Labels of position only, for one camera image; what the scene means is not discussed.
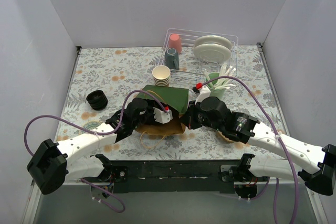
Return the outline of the green paper bag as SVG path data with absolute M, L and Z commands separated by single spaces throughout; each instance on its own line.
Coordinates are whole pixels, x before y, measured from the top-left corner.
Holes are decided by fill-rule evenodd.
M 168 107 L 172 112 L 172 120 L 162 124 L 150 119 L 143 125 L 136 128 L 136 131 L 141 134 L 140 144 L 142 147 L 150 150 L 156 148 L 163 140 L 169 136 L 183 134 L 186 126 L 180 122 L 180 117 L 185 114 L 188 107 L 189 90 L 184 88 L 161 87 L 147 85 L 143 88 L 146 93 L 138 93 L 137 98 L 142 98 L 147 101 L 149 106 L 160 109 L 161 107 L 154 100 L 157 98 L 164 107 Z M 155 145 L 147 146 L 143 143 L 143 136 L 161 136 L 162 138 Z

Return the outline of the pink cup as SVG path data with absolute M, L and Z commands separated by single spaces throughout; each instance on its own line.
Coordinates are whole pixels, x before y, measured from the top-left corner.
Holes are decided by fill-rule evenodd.
M 180 36 L 178 34 L 170 34 L 168 46 L 169 48 L 174 48 L 177 53 L 180 54 L 182 52 L 182 43 Z

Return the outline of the patterned small bowl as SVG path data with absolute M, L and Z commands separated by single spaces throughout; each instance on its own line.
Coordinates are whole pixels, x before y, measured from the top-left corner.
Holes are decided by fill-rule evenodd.
M 90 121 L 90 122 L 85 123 L 82 127 L 86 130 L 93 131 L 100 124 L 101 124 L 101 122 L 99 122 L 99 121 Z

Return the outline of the green utensil holder cup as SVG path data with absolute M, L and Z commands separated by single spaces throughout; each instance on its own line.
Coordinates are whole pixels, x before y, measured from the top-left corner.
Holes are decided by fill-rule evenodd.
M 218 72 L 212 72 L 212 73 L 209 73 L 208 76 L 206 77 L 205 81 L 209 81 L 209 80 L 212 80 L 212 79 L 215 79 L 219 77 L 219 73 Z M 210 96 L 211 97 L 217 97 L 219 98 L 220 100 L 223 99 L 223 96 L 224 96 L 224 92 L 226 91 L 226 89 L 218 89 L 216 90 L 216 84 L 218 81 L 221 81 L 221 79 L 219 80 L 215 80 L 211 83 L 208 83 L 206 86 L 209 88 L 210 90 Z

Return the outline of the rear white plate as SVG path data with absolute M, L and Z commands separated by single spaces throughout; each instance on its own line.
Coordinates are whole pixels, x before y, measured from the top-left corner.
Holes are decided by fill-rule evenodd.
M 206 36 L 197 38 L 194 46 L 196 47 L 202 44 L 218 44 L 218 45 L 222 45 L 228 48 L 229 50 L 231 50 L 233 47 L 233 44 L 231 43 L 230 40 L 228 40 L 225 37 L 218 36 L 218 35 L 206 35 Z

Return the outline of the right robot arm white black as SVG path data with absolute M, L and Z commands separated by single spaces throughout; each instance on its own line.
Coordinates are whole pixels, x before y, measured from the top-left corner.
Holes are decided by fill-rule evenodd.
M 230 111 L 217 97 L 209 97 L 202 102 L 190 102 L 180 121 L 190 130 L 209 127 L 231 141 L 260 147 L 281 156 L 281 159 L 265 159 L 257 158 L 254 154 L 244 154 L 237 166 L 222 172 L 226 179 L 235 182 L 246 182 L 257 177 L 297 179 L 318 194 L 333 194 L 334 145 L 321 147 L 285 134 L 276 135 L 270 127 L 256 118 Z

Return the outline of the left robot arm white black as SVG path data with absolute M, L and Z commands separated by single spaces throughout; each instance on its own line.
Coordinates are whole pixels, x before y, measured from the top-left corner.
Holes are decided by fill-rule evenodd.
M 78 159 L 127 138 L 146 122 L 167 123 L 166 116 L 170 116 L 170 110 L 159 100 L 135 98 L 91 131 L 84 130 L 83 134 L 60 143 L 51 139 L 43 141 L 32 154 L 27 170 L 44 195 L 55 192 L 68 180 L 95 177 L 106 182 L 112 175 L 107 159 L 82 164 Z

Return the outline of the dark teal mug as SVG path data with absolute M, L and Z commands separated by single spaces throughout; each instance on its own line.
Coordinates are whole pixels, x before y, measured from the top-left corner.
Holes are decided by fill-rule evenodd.
M 179 70 L 179 57 L 175 48 L 168 48 L 165 52 L 165 65 L 170 69 Z

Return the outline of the white plate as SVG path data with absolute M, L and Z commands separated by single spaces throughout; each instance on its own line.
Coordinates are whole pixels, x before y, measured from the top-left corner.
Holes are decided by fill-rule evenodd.
M 233 47 L 233 44 L 231 43 L 230 40 L 228 40 L 225 37 L 218 36 L 218 35 L 206 35 L 206 36 L 197 38 L 194 46 L 196 47 L 202 44 L 218 44 L 218 45 L 222 45 L 228 48 L 229 50 L 231 50 Z
M 206 43 L 193 49 L 194 56 L 208 63 L 222 63 L 231 58 L 231 51 L 225 46 Z

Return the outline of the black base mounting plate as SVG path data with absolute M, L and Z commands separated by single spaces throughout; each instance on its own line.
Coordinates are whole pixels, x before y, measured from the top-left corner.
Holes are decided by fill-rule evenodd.
M 266 177 L 242 176 L 239 160 L 107 161 L 91 183 L 105 183 L 114 193 L 212 191 L 254 198 Z

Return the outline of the floral table mat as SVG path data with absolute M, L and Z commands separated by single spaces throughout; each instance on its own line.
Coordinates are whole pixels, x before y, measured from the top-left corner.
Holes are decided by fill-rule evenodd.
M 62 118 L 79 125 L 80 129 L 60 124 L 57 141 L 80 135 L 85 123 L 103 123 L 119 110 L 128 94 L 152 83 L 152 69 L 160 56 L 159 47 L 134 48 L 87 48 L 80 53 Z M 282 117 L 270 86 L 263 59 L 257 46 L 238 46 L 238 78 L 243 85 L 236 85 L 224 94 L 224 102 L 232 111 L 255 116 L 267 125 L 274 124 L 285 132 Z M 102 90 L 108 105 L 101 111 L 91 108 L 86 100 L 88 94 Z M 99 152 L 118 160 L 186 160 L 186 159 L 239 159 L 245 153 L 259 158 L 276 158 L 275 154 L 242 143 L 229 144 L 214 130 L 206 127 L 186 130 L 183 134 L 169 136 L 143 136 L 147 146 L 161 143 L 153 149 L 140 144 L 141 134 L 134 132 L 117 144 L 107 145 Z

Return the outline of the stack of black lids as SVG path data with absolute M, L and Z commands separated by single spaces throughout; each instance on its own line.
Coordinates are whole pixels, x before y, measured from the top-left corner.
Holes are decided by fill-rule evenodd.
M 93 110 L 101 111 L 108 105 L 108 99 L 102 90 L 91 92 L 86 97 L 87 102 Z

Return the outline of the front white plate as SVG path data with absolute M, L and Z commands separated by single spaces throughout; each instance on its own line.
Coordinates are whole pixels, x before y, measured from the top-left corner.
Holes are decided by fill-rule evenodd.
M 231 58 L 231 51 L 225 46 L 206 43 L 193 49 L 194 56 L 208 63 L 222 63 Z

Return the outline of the stack of brown paper cups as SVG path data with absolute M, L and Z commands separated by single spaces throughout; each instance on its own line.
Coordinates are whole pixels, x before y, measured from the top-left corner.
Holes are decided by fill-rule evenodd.
M 152 70 L 154 84 L 160 87 L 168 87 L 170 83 L 171 72 L 165 65 L 156 66 Z

